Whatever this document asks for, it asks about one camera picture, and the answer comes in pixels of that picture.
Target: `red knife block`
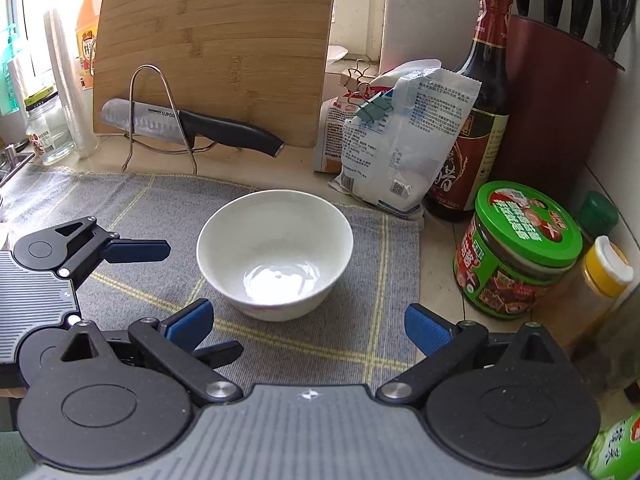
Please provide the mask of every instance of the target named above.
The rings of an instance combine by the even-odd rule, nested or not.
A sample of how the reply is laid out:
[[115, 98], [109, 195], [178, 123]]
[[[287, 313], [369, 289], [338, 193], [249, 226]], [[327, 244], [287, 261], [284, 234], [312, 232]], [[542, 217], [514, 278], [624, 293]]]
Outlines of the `red knife block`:
[[621, 67], [558, 28], [512, 16], [511, 114], [491, 180], [531, 186], [566, 205]]

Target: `bowl rim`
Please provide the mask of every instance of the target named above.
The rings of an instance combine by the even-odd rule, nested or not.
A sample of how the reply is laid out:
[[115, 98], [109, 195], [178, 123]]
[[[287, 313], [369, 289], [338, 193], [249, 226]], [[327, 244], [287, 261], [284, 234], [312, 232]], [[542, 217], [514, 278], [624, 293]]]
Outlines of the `bowl rim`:
[[[349, 256], [346, 258], [345, 262], [340, 266], [339, 272], [336, 274], [336, 277], [333, 280], [331, 280], [329, 283], [327, 283], [324, 287], [316, 290], [312, 294], [309, 294], [308, 296], [304, 296], [302, 298], [296, 298], [295, 300], [283, 301], [282, 303], [268, 304], [268, 305], [267, 304], [261, 304], [261, 303], [254, 303], [251, 300], [248, 301], [248, 300], [246, 300], [244, 298], [238, 298], [237, 296], [227, 292], [226, 290], [222, 291], [220, 288], [218, 288], [216, 285], [214, 285], [212, 283], [212, 281], [209, 279], [209, 277], [208, 277], [207, 273], [204, 271], [203, 265], [202, 265], [202, 263], [200, 261], [200, 240], [202, 239], [202, 234], [203, 234], [204, 230], [207, 228], [209, 223], [214, 219], [214, 217], [219, 212], [221, 212], [223, 209], [231, 206], [235, 202], [239, 202], [239, 201], [241, 201], [243, 199], [246, 199], [249, 196], [253, 196], [253, 195], [257, 195], [257, 194], [265, 194], [265, 193], [306, 195], [306, 196], [309, 196], [309, 197], [311, 197], [313, 199], [319, 200], [320, 202], [324, 202], [329, 207], [334, 209], [335, 212], [338, 213], [338, 215], [344, 221], [344, 224], [348, 227], [349, 234], [350, 234], [350, 240], [349, 240], [350, 246], [349, 246], [349, 250], [348, 250], [348, 255]], [[349, 224], [349, 221], [347, 220], [347, 218], [343, 214], [343, 212], [340, 211], [334, 204], [332, 204], [328, 200], [325, 200], [322, 197], [319, 197], [318, 195], [314, 195], [312, 193], [307, 193], [305, 191], [298, 191], [298, 190], [295, 190], [295, 189], [265, 189], [265, 190], [260, 190], [260, 191], [254, 191], [252, 193], [248, 193], [246, 195], [242, 195], [242, 196], [239, 196], [238, 198], [233, 199], [231, 202], [228, 202], [225, 205], [223, 205], [220, 209], [218, 209], [215, 213], [213, 213], [213, 215], [211, 215], [209, 217], [209, 219], [207, 219], [205, 224], [202, 226], [202, 229], [200, 230], [200, 234], [198, 235], [198, 241], [196, 243], [196, 261], [198, 263], [198, 268], [200, 269], [200, 272], [204, 276], [204, 279], [207, 280], [209, 285], [211, 285], [213, 288], [215, 288], [220, 294], [225, 296], [227, 299], [229, 299], [231, 301], [235, 301], [236, 303], [241, 303], [241, 304], [245, 304], [245, 305], [252, 306], [252, 307], [264, 307], [264, 308], [270, 308], [270, 309], [275, 309], [275, 308], [278, 308], [278, 307], [282, 308], [282, 307], [286, 307], [286, 306], [292, 306], [292, 305], [295, 305], [297, 303], [301, 303], [303, 301], [309, 301], [312, 298], [316, 297], [317, 295], [322, 294], [327, 289], [331, 289], [335, 285], [335, 283], [338, 281], [338, 279], [344, 274], [344, 271], [346, 270], [347, 266], [349, 265], [349, 262], [351, 261], [351, 257], [352, 256], [353, 256], [353, 229], [351, 229], [351, 224]]]

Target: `green binder clip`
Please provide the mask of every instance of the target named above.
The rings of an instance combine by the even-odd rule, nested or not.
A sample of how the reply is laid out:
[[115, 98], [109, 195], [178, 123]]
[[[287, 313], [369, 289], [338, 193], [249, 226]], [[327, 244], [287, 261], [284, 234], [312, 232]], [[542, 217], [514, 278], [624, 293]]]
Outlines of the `green binder clip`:
[[371, 121], [377, 121], [389, 113], [393, 108], [391, 107], [391, 91], [378, 92], [366, 103], [364, 103], [356, 115], [365, 123]]

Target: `gray placemat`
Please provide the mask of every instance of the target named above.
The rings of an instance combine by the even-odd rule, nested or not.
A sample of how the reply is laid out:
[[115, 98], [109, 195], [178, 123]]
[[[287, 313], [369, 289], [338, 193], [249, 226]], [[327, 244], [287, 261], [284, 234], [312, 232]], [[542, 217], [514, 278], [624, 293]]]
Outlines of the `gray placemat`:
[[145, 316], [162, 319], [197, 298], [211, 300], [215, 326], [204, 344], [238, 339], [245, 348], [221, 373], [253, 383], [367, 383], [409, 367], [406, 306], [419, 293], [418, 228], [363, 206], [337, 205], [351, 224], [353, 257], [334, 290], [302, 318], [268, 323], [244, 316], [204, 280], [195, 251], [200, 229], [229, 201], [254, 191], [188, 175], [87, 173], [28, 164], [3, 188], [12, 238], [93, 215], [123, 238], [165, 238], [160, 263], [101, 264], [78, 290], [83, 317], [120, 330]]

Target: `wooden cutting board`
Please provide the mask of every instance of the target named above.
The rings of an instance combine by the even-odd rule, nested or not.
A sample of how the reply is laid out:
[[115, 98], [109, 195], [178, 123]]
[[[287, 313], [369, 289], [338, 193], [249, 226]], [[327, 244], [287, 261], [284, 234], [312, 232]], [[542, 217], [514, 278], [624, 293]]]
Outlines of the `wooden cutting board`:
[[[333, 0], [102, 0], [94, 125], [108, 99], [128, 98], [134, 70], [154, 64], [178, 108], [245, 121], [287, 144], [316, 142]], [[137, 101], [168, 106], [157, 74], [136, 77]]]

